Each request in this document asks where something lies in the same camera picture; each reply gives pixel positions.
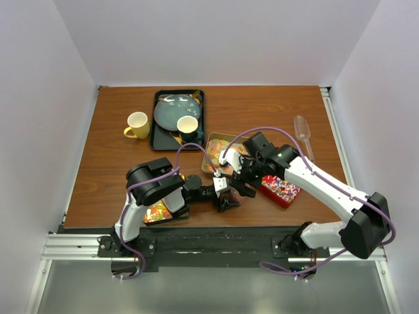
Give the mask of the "clear plastic scoop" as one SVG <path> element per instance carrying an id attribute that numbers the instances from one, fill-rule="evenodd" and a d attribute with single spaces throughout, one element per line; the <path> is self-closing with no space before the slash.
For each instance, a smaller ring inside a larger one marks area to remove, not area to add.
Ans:
<path id="1" fill-rule="evenodd" d="M 306 147 L 306 151 L 308 154 L 308 158 L 312 163 L 315 163 L 314 153 L 312 150 L 312 146 L 310 144 L 310 128 L 308 126 L 307 120 L 300 115 L 294 117 L 294 127 L 295 127 L 295 136 L 296 138 L 304 143 Z"/>

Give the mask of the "glass goblet jar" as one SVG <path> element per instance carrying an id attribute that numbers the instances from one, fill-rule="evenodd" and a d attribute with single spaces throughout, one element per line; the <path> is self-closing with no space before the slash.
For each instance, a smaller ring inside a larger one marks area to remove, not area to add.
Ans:
<path id="1" fill-rule="evenodd" d="M 241 196 L 239 191 L 235 189 L 234 187 L 230 187 L 230 196 L 229 196 L 229 202 L 235 206 L 240 206 L 247 200 L 246 197 Z"/>

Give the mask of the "gold tin of star candies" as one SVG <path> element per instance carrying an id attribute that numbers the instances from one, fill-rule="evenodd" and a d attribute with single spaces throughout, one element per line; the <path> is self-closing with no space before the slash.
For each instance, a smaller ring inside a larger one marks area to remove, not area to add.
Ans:
<path id="1" fill-rule="evenodd" d="M 143 222 L 153 225 L 189 217 L 189 205 L 182 195 L 184 185 L 184 178 L 176 173 L 141 187 L 141 202 L 143 205 L 149 205 Z"/>

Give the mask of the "red tin of lollipops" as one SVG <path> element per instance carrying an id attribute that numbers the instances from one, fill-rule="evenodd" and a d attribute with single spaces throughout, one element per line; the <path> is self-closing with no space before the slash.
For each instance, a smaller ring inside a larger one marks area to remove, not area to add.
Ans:
<path id="1" fill-rule="evenodd" d="M 287 180 L 282 180 L 277 176 L 267 175 L 263 177 L 258 191 L 281 208 L 287 209 L 298 197 L 301 189 Z"/>

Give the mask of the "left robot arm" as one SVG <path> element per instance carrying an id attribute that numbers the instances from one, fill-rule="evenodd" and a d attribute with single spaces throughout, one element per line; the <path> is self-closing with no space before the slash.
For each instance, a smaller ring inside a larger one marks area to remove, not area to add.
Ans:
<path id="1" fill-rule="evenodd" d="M 238 193 L 228 185 L 228 178 L 216 175 L 204 186 L 197 175 L 182 177 L 179 168 L 167 158 L 139 164 L 126 174 L 126 201 L 111 233 L 112 248 L 120 256 L 130 256 L 136 248 L 139 230 L 147 211 L 161 203 L 171 219 L 190 213 L 191 203 L 212 203 L 223 213 L 242 204 Z"/>

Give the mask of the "silver tin of gummies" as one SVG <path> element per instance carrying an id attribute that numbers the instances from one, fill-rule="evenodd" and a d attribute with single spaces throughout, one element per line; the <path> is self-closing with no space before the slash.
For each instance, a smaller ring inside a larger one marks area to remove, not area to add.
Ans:
<path id="1" fill-rule="evenodd" d="M 234 135 L 212 132 L 208 135 L 206 141 L 206 152 L 214 164 L 216 170 L 226 176 L 231 176 L 233 168 L 231 166 L 221 167 L 219 164 L 220 153 L 225 150 L 228 144 L 235 138 Z M 243 142 L 247 140 L 247 137 L 241 137 L 236 140 L 232 148 L 240 154 L 248 155 L 246 148 L 243 146 Z"/>

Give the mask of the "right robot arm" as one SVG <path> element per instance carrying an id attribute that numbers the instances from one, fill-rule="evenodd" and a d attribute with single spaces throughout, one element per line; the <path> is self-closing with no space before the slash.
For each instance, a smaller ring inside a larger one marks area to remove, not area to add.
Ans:
<path id="1" fill-rule="evenodd" d="M 221 165 L 233 168 L 230 184 L 241 196 L 254 196 L 263 177 L 276 176 L 311 194 L 340 219 L 323 224 L 305 222 L 279 242 L 281 249 L 305 257 L 320 247 L 342 247 L 367 259 L 391 233 L 388 203 L 378 192 L 367 195 L 340 182 L 315 166 L 299 149 L 290 145 L 276 147 L 261 132 L 244 141 L 244 147 L 246 155 L 228 146 L 219 156 Z"/>

